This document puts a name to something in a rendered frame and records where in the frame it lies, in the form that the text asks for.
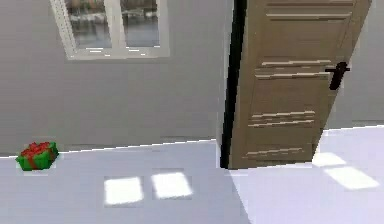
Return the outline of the green gift box red ribbon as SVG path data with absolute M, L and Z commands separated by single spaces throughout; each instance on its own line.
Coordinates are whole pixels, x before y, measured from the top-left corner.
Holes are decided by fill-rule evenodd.
M 33 142 L 15 159 L 23 171 L 49 169 L 59 156 L 55 142 Z

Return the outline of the brown panelled room door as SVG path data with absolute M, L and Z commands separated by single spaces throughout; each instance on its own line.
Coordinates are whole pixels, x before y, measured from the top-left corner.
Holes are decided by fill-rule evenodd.
M 248 0 L 229 166 L 313 159 L 372 0 Z

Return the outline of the white framed window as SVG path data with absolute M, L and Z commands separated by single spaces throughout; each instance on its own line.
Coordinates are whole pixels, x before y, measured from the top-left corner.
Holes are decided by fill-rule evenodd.
M 49 0 L 66 58 L 170 56 L 167 0 Z

